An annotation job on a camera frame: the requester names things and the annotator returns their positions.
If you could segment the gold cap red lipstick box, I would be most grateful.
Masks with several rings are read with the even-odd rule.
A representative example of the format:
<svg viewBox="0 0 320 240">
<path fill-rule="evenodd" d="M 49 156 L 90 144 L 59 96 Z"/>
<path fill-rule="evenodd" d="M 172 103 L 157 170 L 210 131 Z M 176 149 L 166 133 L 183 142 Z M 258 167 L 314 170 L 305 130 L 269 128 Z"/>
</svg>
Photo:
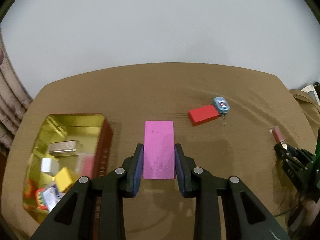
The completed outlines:
<svg viewBox="0 0 320 240">
<path fill-rule="evenodd" d="M 278 126 L 272 127 L 270 133 L 273 135 L 276 144 L 280 144 L 283 148 L 287 148 L 285 138 Z"/>
</svg>

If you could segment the pink rectangular block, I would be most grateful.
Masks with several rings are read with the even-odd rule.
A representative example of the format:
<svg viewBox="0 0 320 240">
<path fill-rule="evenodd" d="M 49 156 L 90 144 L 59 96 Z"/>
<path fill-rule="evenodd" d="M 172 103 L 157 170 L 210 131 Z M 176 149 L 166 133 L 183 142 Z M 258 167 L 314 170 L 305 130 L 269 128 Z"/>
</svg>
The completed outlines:
<svg viewBox="0 0 320 240">
<path fill-rule="evenodd" d="M 146 121 L 144 129 L 143 178 L 175 178 L 175 140 L 172 121 Z"/>
</svg>

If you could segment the brown cloth covered chair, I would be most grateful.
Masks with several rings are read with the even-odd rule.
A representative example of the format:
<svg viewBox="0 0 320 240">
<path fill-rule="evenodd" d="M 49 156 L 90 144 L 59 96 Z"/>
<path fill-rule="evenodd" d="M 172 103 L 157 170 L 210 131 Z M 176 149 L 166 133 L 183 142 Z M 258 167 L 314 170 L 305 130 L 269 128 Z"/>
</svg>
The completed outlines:
<svg viewBox="0 0 320 240">
<path fill-rule="evenodd" d="M 319 82 L 307 85 L 304 88 L 290 90 L 291 95 L 298 102 L 309 125 L 318 139 L 319 132 Z"/>
</svg>

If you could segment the gold tin tray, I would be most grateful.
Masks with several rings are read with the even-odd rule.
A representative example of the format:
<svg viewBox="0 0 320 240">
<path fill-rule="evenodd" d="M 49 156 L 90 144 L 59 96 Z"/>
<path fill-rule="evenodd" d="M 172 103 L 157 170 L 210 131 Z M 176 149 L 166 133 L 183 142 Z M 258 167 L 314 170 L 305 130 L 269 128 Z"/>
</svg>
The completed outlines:
<svg viewBox="0 0 320 240">
<path fill-rule="evenodd" d="M 102 114 L 53 114 L 47 116 L 34 141 L 27 162 L 24 183 L 27 179 L 33 180 L 37 187 L 43 190 L 56 183 L 54 176 L 40 171 L 42 158 L 52 158 L 59 163 L 59 170 L 66 167 L 74 171 L 79 178 L 82 177 L 76 172 L 78 156 L 81 153 L 95 155 L 93 178 L 103 177 L 107 171 L 112 137 L 112 128 Z M 79 142 L 79 148 L 75 155 L 55 157 L 47 152 L 51 143 L 69 140 Z M 26 199 L 24 196 L 23 208 L 38 224 L 41 224 L 50 213 L 48 210 L 40 210 L 36 206 L 35 200 Z"/>
</svg>

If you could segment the clear pink card packet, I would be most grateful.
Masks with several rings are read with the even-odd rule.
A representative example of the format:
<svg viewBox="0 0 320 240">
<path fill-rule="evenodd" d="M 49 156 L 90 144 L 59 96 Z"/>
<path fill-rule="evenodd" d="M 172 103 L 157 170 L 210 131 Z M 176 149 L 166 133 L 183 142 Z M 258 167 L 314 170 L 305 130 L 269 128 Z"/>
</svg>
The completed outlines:
<svg viewBox="0 0 320 240">
<path fill-rule="evenodd" d="M 81 153 L 78 156 L 76 172 L 81 176 L 93 178 L 92 171 L 94 166 L 94 154 Z"/>
</svg>

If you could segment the red rectangular block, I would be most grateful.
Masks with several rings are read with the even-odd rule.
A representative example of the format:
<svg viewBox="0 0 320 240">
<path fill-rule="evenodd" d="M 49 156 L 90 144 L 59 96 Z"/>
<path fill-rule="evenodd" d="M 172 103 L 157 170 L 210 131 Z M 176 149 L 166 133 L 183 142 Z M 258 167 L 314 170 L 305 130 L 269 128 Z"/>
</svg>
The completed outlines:
<svg viewBox="0 0 320 240">
<path fill-rule="evenodd" d="M 201 125 L 217 119 L 220 114 L 213 105 L 207 105 L 188 111 L 193 126 Z"/>
</svg>

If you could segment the clear plastic floss box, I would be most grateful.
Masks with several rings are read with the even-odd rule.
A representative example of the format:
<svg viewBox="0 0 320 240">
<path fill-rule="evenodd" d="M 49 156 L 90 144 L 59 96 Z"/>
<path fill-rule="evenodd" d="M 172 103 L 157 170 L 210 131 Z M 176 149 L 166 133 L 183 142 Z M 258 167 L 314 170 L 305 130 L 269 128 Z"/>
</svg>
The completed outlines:
<svg viewBox="0 0 320 240">
<path fill-rule="evenodd" d="M 42 196 L 43 196 L 45 206 L 47 207 L 49 212 L 53 210 L 53 208 L 57 205 L 57 203 L 62 198 L 61 192 L 59 191 L 55 183 L 46 187 L 42 191 Z"/>
</svg>

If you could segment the yellow wooden block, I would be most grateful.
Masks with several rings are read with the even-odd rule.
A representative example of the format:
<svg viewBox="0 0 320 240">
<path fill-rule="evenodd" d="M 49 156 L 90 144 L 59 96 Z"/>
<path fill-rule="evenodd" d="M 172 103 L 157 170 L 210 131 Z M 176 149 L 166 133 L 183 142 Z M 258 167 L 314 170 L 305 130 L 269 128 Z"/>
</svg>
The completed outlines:
<svg viewBox="0 0 320 240">
<path fill-rule="evenodd" d="M 66 192 L 79 178 L 72 170 L 63 167 L 54 176 L 57 188 L 60 192 Z"/>
</svg>

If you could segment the white small box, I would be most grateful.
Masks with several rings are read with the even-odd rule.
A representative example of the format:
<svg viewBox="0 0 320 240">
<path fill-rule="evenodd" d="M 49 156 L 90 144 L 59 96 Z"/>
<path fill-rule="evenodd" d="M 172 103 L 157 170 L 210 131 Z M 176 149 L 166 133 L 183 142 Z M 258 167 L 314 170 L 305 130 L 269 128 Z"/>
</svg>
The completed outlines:
<svg viewBox="0 0 320 240">
<path fill-rule="evenodd" d="M 59 163 L 52 158 L 42 158 L 40 171 L 55 176 L 59 171 Z"/>
</svg>

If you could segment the small blue cartoon tin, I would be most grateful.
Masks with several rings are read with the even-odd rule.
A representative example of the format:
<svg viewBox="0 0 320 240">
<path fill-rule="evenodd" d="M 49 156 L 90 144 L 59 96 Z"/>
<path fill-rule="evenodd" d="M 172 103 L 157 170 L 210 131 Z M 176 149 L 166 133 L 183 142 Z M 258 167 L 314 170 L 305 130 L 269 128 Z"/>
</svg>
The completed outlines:
<svg viewBox="0 0 320 240">
<path fill-rule="evenodd" d="M 220 114 L 227 114 L 230 110 L 230 105 L 225 98 L 217 96 L 213 100 L 213 106 Z"/>
</svg>

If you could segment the patterned beige curtain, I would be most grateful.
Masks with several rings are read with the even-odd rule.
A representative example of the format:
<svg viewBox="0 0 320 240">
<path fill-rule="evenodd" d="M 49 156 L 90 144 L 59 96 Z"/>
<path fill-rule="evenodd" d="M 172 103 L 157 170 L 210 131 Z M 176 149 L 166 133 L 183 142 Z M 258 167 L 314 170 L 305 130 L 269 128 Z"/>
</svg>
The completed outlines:
<svg viewBox="0 0 320 240">
<path fill-rule="evenodd" d="M 1 40 L 1 147 L 10 150 L 32 98 L 23 87 Z"/>
</svg>

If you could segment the silver metal bar box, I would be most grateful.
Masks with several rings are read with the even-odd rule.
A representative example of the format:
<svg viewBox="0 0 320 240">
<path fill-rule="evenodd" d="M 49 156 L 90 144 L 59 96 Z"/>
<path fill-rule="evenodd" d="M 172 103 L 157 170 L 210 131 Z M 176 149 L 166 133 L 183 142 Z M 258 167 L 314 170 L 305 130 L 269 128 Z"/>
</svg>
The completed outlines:
<svg viewBox="0 0 320 240">
<path fill-rule="evenodd" d="M 47 152 L 55 157 L 75 155 L 79 148 L 79 142 L 77 140 L 53 142 L 48 148 Z"/>
</svg>

